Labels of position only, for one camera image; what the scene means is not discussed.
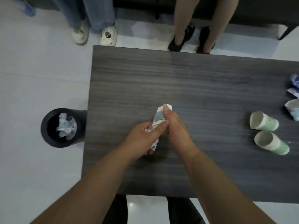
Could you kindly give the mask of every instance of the jeans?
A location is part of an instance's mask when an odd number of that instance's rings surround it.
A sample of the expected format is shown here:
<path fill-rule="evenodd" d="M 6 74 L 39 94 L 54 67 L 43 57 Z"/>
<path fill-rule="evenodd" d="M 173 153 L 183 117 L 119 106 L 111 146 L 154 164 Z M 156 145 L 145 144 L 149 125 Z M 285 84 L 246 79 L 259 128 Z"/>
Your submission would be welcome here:
<path fill-rule="evenodd" d="M 53 0 L 64 14 L 69 26 L 79 29 L 85 12 L 94 31 L 100 31 L 115 22 L 113 0 Z"/>
<path fill-rule="evenodd" d="M 204 220 L 189 198 L 167 197 L 170 224 L 204 224 Z M 128 207 L 125 195 L 116 195 L 103 224 L 127 224 Z"/>

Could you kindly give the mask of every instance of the wood grain tabletop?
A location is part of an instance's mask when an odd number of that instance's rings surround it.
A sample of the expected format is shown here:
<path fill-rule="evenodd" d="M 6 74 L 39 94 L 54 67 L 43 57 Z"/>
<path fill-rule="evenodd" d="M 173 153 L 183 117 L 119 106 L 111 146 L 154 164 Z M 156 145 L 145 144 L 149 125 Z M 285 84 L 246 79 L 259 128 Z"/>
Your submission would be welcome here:
<path fill-rule="evenodd" d="M 290 75 L 298 72 L 293 61 L 94 46 L 82 176 L 167 103 L 253 201 L 299 203 L 299 123 L 283 109 Z M 279 121 L 274 133 L 289 154 L 254 144 L 254 111 Z M 167 136 L 126 171 L 118 193 L 195 197 Z"/>

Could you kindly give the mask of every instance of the white shoe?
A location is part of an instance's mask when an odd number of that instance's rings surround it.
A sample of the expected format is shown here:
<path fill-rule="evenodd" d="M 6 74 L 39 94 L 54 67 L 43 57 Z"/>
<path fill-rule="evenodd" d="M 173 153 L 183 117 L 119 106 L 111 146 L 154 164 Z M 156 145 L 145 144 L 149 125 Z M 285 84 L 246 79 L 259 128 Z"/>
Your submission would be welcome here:
<path fill-rule="evenodd" d="M 79 29 L 74 29 L 72 32 L 73 40 L 78 44 L 78 45 L 84 45 L 89 36 L 89 25 L 86 20 L 81 21 L 81 25 Z"/>
<path fill-rule="evenodd" d="M 118 33 L 118 24 L 115 22 L 113 26 L 109 26 L 102 30 L 101 46 L 115 46 Z"/>

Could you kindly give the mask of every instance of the black trash can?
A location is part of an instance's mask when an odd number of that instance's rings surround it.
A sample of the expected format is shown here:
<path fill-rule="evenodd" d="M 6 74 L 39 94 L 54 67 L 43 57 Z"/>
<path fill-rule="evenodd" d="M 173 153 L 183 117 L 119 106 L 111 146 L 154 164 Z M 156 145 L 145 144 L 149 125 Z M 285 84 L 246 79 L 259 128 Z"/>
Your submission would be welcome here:
<path fill-rule="evenodd" d="M 70 140 L 67 140 L 66 137 L 59 137 L 59 131 L 56 131 L 59 125 L 59 115 L 61 113 L 66 113 L 67 116 L 73 117 L 77 123 L 77 131 Z M 45 142 L 49 145 L 56 148 L 68 147 L 84 141 L 86 118 L 87 111 L 67 108 L 54 109 L 44 117 L 40 127 L 40 132 Z"/>

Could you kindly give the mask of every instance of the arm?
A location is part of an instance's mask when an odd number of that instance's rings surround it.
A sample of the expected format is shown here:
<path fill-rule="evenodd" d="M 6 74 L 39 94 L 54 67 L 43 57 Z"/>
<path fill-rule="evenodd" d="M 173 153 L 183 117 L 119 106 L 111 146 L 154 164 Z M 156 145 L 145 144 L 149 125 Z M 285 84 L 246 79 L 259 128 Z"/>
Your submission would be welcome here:
<path fill-rule="evenodd" d="M 211 224 L 275 222 L 231 182 L 229 177 L 196 147 L 177 114 L 164 106 L 169 121 L 169 139 L 183 161 L 205 214 Z"/>
<path fill-rule="evenodd" d="M 82 180 L 31 224 L 102 223 L 126 168 L 145 154 L 168 127 L 168 121 L 165 121 L 147 133 L 145 129 L 150 124 L 145 122 L 137 125 L 118 148 L 97 162 Z"/>

